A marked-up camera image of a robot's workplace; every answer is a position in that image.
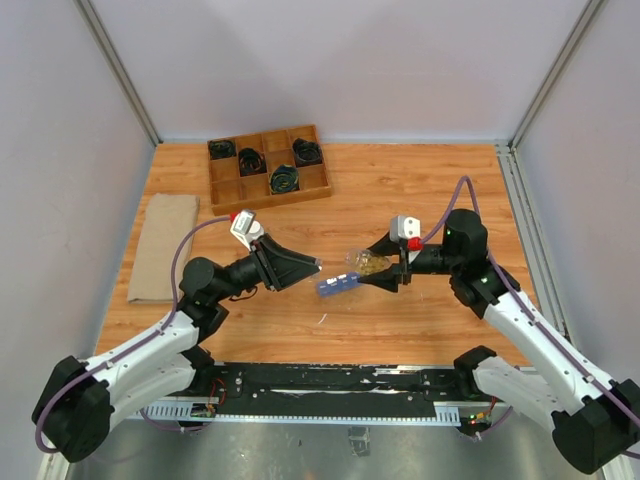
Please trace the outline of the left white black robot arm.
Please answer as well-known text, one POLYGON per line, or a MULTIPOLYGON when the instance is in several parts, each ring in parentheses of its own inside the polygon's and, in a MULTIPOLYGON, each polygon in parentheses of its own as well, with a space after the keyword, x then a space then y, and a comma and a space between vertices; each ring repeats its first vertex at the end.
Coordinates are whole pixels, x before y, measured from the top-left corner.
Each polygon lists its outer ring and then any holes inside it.
POLYGON ((200 396, 214 383, 200 343, 220 328, 223 301, 259 286, 282 291, 321 269, 320 261, 279 245, 268 234, 227 266, 189 260, 181 299, 160 321, 105 354, 69 355, 55 364, 34 407, 35 441, 44 453, 75 463, 90 456, 124 419, 170 393, 200 396))

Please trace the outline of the clear jar of yellow pills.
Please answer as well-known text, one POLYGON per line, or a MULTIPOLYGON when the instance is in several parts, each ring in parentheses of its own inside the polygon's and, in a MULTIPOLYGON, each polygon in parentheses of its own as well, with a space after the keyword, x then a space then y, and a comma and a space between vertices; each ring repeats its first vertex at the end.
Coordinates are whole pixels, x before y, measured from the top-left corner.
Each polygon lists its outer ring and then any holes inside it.
POLYGON ((368 249, 351 249, 345 261, 359 277, 381 273, 391 267, 391 261, 382 255, 372 253, 368 249))

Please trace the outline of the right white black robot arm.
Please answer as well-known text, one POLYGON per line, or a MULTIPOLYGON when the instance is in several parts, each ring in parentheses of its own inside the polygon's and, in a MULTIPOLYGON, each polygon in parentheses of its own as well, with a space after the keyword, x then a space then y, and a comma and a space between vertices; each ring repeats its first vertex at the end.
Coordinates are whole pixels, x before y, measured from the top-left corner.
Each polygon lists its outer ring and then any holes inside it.
POLYGON ((638 384, 615 380, 553 328, 491 256, 478 213, 454 209, 438 228, 441 243, 429 244, 418 236, 418 219, 393 218, 368 250, 397 262, 360 281, 397 292, 415 275, 448 276, 457 300, 499 330, 535 369, 525 374, 479 346, 455 360, 455 392, 466 400, 487 395, 506 402, 548 431, 561 456, 584 474, 638 444, 638 384))

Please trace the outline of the blue weekly pill organizer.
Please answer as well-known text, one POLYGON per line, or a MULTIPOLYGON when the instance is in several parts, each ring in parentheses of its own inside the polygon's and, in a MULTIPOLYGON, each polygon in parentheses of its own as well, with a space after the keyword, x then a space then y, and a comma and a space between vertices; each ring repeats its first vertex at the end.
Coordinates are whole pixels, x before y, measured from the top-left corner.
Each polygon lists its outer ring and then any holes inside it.
POLYGON ((359 278, 357 272, 344 273, 318 282, 315 290, 321 298, 338 295, 360 287, 359 278))

